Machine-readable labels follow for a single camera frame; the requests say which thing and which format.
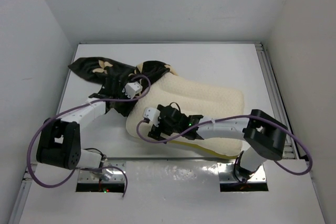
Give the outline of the cream foam pillow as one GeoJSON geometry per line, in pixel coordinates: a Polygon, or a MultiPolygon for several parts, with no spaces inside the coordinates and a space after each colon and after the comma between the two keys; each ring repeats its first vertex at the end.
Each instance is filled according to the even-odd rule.
{"type": "MultiPolygon", "coordinates": [[[[125,124],[128,134],[138,137],[136,126],[142,120],[145,108],[155,108],[159,104],[167,106],[172,102],[186,115],[201,114],[210,118],[241,115],[245,106],[244,95],[239,90],[201,84],[167,73],[152,82],[149,93],[135,104],[125,124]]],[[[230,138],[189,141],[179,137],[162,146],[230,158],[241,152],[243,143],[230,138]]]]}

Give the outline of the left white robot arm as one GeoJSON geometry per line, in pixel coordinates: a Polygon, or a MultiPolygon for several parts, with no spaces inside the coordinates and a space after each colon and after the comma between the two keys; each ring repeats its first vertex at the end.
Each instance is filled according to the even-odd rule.
{"type": "Polygon", "coordinates": [[[98,168],[101,155],[81,148],[81,130],[115,105],[134,97],[128,82],[110,80],[99,93],[92,94],[83,105],[47,119],[40,131],[36,159],[39,163],[73,170],[77,167],[98,168]]]}

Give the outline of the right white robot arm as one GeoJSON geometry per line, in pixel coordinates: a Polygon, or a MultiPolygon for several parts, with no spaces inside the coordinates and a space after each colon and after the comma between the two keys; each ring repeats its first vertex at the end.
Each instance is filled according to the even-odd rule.
{"type": "Polygon", "coordinates": [[[171,105],[146,108],[146,123],[152,123],[150,139],[160,143],[183,137],[187,140],[231,138],[242,140],[249,148],[242,151],[233,164],[232,176],[239,183],[246,183],[267,160],[282,159],[287,127],[261,110],[253,109],[247,116],[211,119],[203,115],[185,115],[171,105]]]}

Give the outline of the black floral pillowcase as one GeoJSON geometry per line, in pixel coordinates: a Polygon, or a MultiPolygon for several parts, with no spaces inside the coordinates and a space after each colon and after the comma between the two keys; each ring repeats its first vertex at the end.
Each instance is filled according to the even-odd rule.
{"type": "Polygon", "coordinates": [[[141,74],[149,79],[140,80],[142,90],[148,87],[148,83],[154,84],[168,72],[175,74],[170,65],[156,60],[130,66],[104,57],[79,58],[68,68],[78,77],[101,85],[99,92],[89,96],[97,99],[126,99],[122,89],[141,74]]]}

